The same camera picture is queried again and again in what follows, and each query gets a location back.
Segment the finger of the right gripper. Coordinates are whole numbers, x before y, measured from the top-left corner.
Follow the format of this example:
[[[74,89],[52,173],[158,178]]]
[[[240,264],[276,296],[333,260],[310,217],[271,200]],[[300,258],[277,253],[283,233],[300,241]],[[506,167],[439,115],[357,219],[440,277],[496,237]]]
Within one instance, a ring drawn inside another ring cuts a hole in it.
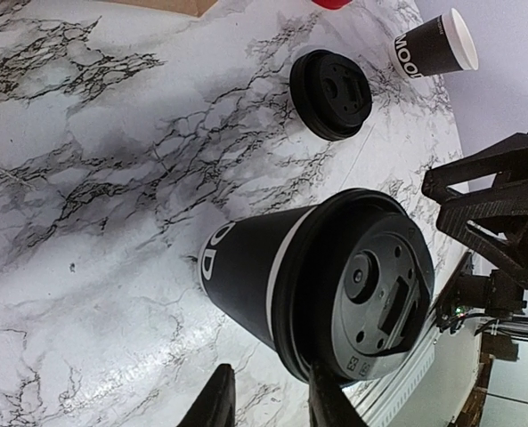
[[[528,289],[528,187],[502,186],[439,202],[437,228]]]
[[[422,193],[440,205],[507,201],[528,209],[528,133],[426,172]]]

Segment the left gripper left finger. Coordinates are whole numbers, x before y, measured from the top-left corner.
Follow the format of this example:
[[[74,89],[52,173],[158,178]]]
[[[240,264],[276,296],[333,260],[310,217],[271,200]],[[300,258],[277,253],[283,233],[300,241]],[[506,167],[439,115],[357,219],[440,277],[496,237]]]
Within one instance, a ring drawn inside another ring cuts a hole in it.
[[[233,427],[235,409],[235,374],[231,365],[221,364],[181,420],[181,426]]]

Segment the black paper coffee cup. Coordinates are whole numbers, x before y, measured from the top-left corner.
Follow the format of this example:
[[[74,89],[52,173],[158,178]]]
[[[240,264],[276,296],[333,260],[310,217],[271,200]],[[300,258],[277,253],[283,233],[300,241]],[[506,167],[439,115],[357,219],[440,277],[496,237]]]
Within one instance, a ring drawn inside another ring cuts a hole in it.
[[[210,301],[272,350],[272,297],[281,263],[312,206],[228,222],[207,238],[198,258]]]

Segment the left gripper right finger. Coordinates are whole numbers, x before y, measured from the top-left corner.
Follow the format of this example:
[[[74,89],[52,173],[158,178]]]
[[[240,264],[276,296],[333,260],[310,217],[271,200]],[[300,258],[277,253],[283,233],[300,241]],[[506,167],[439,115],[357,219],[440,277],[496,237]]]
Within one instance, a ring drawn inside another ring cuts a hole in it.
[[[312,427],[368,427],[319,359],[311,365],[308,404]]]

